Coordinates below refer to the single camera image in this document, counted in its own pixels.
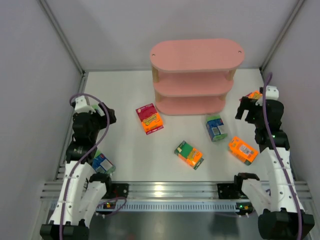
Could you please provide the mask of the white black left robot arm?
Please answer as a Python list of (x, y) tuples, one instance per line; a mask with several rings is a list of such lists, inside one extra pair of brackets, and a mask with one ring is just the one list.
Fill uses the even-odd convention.
[(93, 160), (102, 141), (98, 134), (116, 122), (115, 111), (103, 102), (91, 106), (76, 100), (72, 106), (72, 140), (56, 207), (40, 228), (44, 240), (87, 240), (96, 208), (112, 185), (110, 176), (95, 171)]

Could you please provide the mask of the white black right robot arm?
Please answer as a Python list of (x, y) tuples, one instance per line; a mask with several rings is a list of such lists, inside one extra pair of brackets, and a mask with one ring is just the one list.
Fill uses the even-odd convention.
[(236, 119), (248, 111), (245, 121), (255, 126), (255, 141), (265, 161), (269, 189), (263, 189), (254, 173), (234, 177), (241, 192), (248, 197), (258, 215), (258, 231), (264, 240), (302, 240), (315, 225), (314, 216), (305, 212), (294, 183), (290, 164), (290, 143), (282, 130), (284, 105), (274, 99), (242, 97)]

